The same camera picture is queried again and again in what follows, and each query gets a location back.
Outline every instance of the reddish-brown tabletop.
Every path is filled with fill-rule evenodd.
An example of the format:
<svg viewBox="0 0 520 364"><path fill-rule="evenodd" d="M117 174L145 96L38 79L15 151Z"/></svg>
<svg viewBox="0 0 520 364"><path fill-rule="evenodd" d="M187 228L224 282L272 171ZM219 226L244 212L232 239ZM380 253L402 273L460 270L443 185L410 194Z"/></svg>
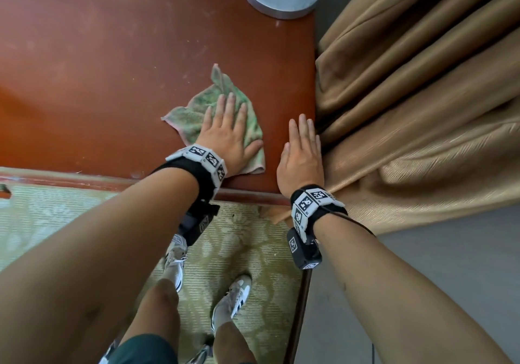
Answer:
<svg viewBox="0 0 520 364"><path fill-rule="evenodd" d="M314 117L312 16L278 21L246 0L0 0L0 23L0 166L143 178L183 145L160 118L218 63L253 102L267 163L225 186L279 198L288 121Z"/></svg>

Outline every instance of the towel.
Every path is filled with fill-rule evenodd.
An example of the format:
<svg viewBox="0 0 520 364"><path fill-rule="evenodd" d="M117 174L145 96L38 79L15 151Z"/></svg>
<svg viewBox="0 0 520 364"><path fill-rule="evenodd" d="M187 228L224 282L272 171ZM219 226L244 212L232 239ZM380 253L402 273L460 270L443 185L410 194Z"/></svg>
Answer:
<svg viewBox="0 0 520 364"><path fill-rule="evenodd" d="M213 81L213 85L192 98L187 106L175 107L161 119L179 132L180 137L186 145L194 144L199 137L202 120L204 119L204 114L208 106L213 106L214 114L218 96L224 94L227 98L229 93L233 92L237 98L235 103L235 117L243 103L246 103L248 106L244 147L256 139L262 139L262 129L260 129L258 125L253 104L251 104L250 99L242 93L240 89L233 85L227 75L222 74L217 64L213 65L213 69L211 70L211 80ZM261 149L244 169L240 171L240 174L259 174L264 171L265 155L264 150Z"/></svg>

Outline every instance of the green patterned carpet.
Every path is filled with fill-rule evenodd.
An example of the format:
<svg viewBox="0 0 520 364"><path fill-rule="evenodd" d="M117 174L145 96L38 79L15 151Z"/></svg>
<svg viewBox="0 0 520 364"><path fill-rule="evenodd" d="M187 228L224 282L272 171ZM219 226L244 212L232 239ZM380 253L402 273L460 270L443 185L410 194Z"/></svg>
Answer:
<svg viewBox="0 0 520 364"><path fill-rule="evenodd" d="M115 196L32 185L9 188L11 199L0 199L0 269L75 217ZM219 204L217 218L188 251L179 293L179 362L189 360L211 333L212 305L238 274L248 272L253 277L252 293L235 322L259 363L282 363L301 280L285 240L286 228L259 218L255 206ZM161 271L160 262L145 289Z"/></svg>

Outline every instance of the finger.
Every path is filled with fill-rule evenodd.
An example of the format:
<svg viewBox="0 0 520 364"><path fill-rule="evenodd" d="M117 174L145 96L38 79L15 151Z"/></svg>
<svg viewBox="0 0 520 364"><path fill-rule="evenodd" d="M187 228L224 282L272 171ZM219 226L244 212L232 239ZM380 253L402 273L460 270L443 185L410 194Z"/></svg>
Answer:
<svg viewBox="0 0 520 364"><path fill-rule="evenodd" d="M261 150L264 146L264 142L261 139L257 139L250 143L245 149L244 149L244 159L245 162L249 162L257 153L259 150Z"/></svg>
<svg viewBox="0 0 520 364"><path fill-rule="evenodd" d="M319 135L316 135L316 151L321 162L321 140Z"/></svg>
<svg viewBox="0 0 520 364"><path fill-rule="evenodd" d="M307 124L307 118L305 114L300 115L300 141L302 143L302 149L310 151L310 140L309 140L309 125Z"/></svg>
<svg viewBox="0 0 520 364"><path fill-rule="evenodd" d="M204 114L204 120L202 121L202 129L200 131L201 133L204 133L211 127L211 123L213 122L211 111L213 111L213 108L211 108L211 106L208 106L206 108L206 113Z"/></svg>
<svg viewBox="0 0 520 364"><path fill-rule="evenodd" d="M235 100L236 97L230 93L226 102L226 110L224 111L224 118L222 119L222 127L233 128L233 121L235 120Z"/></svg>
<svg viewBox="0 0 520 364"><path fill-rule="evenodd" d="M244 138L245 122L247 120L247 117L248 106L246 103L242 103L242 105L238 109L237 121L235 122L235 128L233 129L235 134L240 138Z"/></svg>
<svg viewBox="0 0 520 364"><path fill-rule="evenodd" d="M292 149L302 148L302 144L300 142L300 132L298 131L298 126L296 125L296 121L294 119L289 121L289 142L291 143Z"/></svg>
<svg viewBox="0 0 520 364"><path fill-rule="evenodd" d="M312 119L307 119L307 127L309 128L310 150L313 151L313 154L316 155L318 151L316 150L316 133Z"/></svg>
<svg viewBox="0 0 520 364"><path fill-rule="evenodd" d="M291 150L291 144L285 143L285 145L283 146L282 156L280 156L280 165L281 166L287 165L287 162L289 160L290 150Z"/></svg>
<svg viewBox="0 0 520 364"><path fill-rule="evenodd" d="M215 116L213 117L213 127L222 126L222 119L224 118L224 105L226 97L224 95L218 96L217 107L215 108Z"/></svg>

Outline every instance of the sneaker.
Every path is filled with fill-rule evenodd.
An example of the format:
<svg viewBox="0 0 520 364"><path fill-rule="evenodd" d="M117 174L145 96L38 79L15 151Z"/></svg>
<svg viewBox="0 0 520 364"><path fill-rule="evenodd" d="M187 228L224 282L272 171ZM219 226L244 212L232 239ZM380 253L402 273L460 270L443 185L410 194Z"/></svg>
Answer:
<svg viewBox="0 0 520 364"><path fill-rule="evenodd" d="M222 298L215 308L211 316L211 328L215 332L215 313L220 310L225 310L230 313L231 319L235 317L240 308L242 308L249 297L253 281L249 275L241 275L235 282L231 284L224 298Z"/></svg>
<svg viewBox="0 0 520 364"><path fill-rule="evenodd" d="M177 273L175 276L175 288L177 292L183 287L183 276L184 276L184 262L188 258L188 245L183 236L176 234L173 236L170 246L166 251L166 257L164 259L164 269L169 267L177 267Z"/></svg>

